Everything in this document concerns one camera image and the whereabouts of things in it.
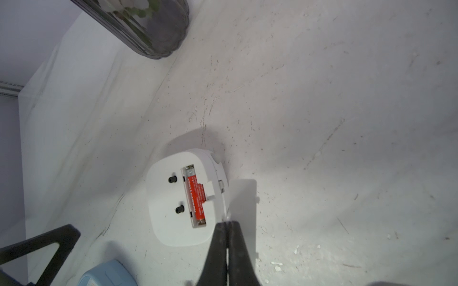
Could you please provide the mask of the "red AA battery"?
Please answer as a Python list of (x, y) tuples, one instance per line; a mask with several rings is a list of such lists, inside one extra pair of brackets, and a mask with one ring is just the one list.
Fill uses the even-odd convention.
[(205, 225), (206, 217), (203, 209), (203, 204), (206, 201), (205, 191), (203, 185), (198, 183), (196, 175), (187, 178), (188, 190), (192, 202), (193, 217), (197, 225)]

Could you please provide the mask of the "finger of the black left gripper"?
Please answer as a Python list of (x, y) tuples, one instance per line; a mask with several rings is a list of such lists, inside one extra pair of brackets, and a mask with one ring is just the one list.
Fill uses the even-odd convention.
[(57, 251), (35, 283), (36, 286), (49, 286), (72, 252), (80, 236), (81, 233), (73, 225), (61, 226), (25, 241), (3, 247), (1, 249), (1, 264), (26, 256), (51, 244), (58, 244)]

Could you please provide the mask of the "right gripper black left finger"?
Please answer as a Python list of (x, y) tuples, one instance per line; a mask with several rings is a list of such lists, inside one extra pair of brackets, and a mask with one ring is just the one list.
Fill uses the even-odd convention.
[(197, 286), (227, 285), (227, 247), (227, 225), (225, 222), (218, 223)]

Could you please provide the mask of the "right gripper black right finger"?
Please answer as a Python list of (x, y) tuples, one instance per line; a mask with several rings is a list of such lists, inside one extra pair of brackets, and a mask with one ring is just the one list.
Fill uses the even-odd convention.
[(230, 286), (260, 286), (250, 260), (241, 226), (236, 221), (227, 223), (229, 251), (227, 274)]

